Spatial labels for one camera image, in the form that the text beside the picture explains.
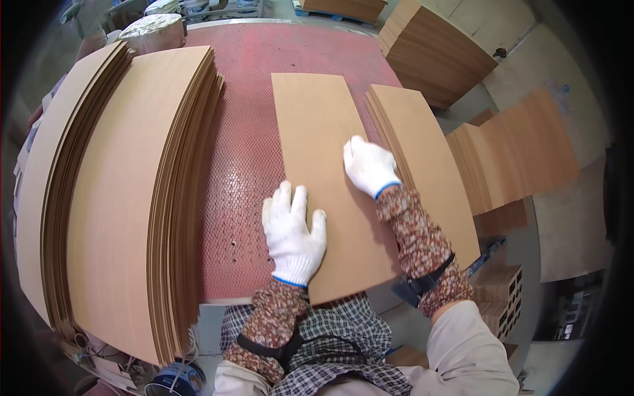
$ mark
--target hand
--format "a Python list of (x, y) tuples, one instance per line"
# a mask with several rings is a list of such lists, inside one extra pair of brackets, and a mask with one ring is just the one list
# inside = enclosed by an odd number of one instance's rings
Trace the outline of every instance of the hand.
[(353, 136), (344, 146), (344, 165), (353, 184), (375, 200), (385, 188), (401, 185), (392, 153), (361, 136)]
[(306, 187), (295, 188), (290, 201), (290, 182), (284, 180), (262, 206), (262, 226), (275, 261), (275, 279), (306, 287), (326, 252), (326, 213), (313, 212), (313, 231), (306, 226)]

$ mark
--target worker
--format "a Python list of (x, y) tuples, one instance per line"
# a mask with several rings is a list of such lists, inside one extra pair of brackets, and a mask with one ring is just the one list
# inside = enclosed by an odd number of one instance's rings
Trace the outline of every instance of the worker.
[(429, 369), (385, 363), (391, 331), (365, 293), (308, 304), (308, 281), (326, 251), (326, 214), (315, 210), (309, 233), (306, 188), (297, 187), (291, 200), (283, 181), (262, 206), (273, 277), (252, 305), (227, 308), (214, 395), (517, 395), (502, 343), (469, 300), (459, 257), (420, 208), (418, 193), (402, 186), (393, 155), (354, 136), (344, 146), (344, 165), (351, 182), (376, 200), (379, 221), (391, 224), (403, 273), (441, 273), (418, 305), (431, 319)]

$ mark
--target plaid apron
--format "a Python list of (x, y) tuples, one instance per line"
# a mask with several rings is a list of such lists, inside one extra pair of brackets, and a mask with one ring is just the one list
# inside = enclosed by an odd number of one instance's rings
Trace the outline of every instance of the plaid apron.
[[(253, 309), (253, 305), (227, 307), (220, 339), (223, 352), (238, 338)], [(291, 372), (273, 387), (271, 396), (313, 396), (346, 373), (354, 373), (394, 396), (410, 394), (407, 378), (384, 362), (392, 331), (374, 313), (365, 293), (317, 308), (309, 306), (306, 318), (299, 321), (299, 333), (306, 343), (291, 359)], [(320, 336), (337, 336), (356, 345)]]

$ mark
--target white shirt sleeve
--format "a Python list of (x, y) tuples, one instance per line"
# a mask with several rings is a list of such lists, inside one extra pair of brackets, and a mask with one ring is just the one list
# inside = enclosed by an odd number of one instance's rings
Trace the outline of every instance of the white shirt sleeve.
[[(508, 366), (507, 354), (486, 326), (473, 301), (460, 302), (438, 318), (427, 340), (429, 368), (399, 367), (413, 385), (411, 396), (517, 395), (519, 384)], [(359, 380), (328, 386), (320, 395), (367, 396)], [(214, 396), (268, 395), (271, 386), (261, 375), (228, 361), (218, 365)]]
[(214, 396), (267, 396), (271, 391), (263, 376), (230, 361), (218, 365), (214, 387)]
[(463, 301), (441, 315), (427, 339), (429, 369), (399, 367), (411, 395), (517, 395), (507, 354), (476, 303)]

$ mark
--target red perforated surface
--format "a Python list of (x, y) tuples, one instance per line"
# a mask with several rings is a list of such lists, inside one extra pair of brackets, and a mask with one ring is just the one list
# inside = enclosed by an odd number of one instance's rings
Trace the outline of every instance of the red perforated surface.
[(270, 279), (262, 201), (284, 180), (271, 73), (343, 75), (368, 139), (381, 144), (363, 96), (370, 84), (401, 87), (367, 35), (287, 23), (236, 23), (189, 31), (211, 45), (224, 75), (216, 144), (206, 164), (202, 282), (206, 301), (250, 297)]

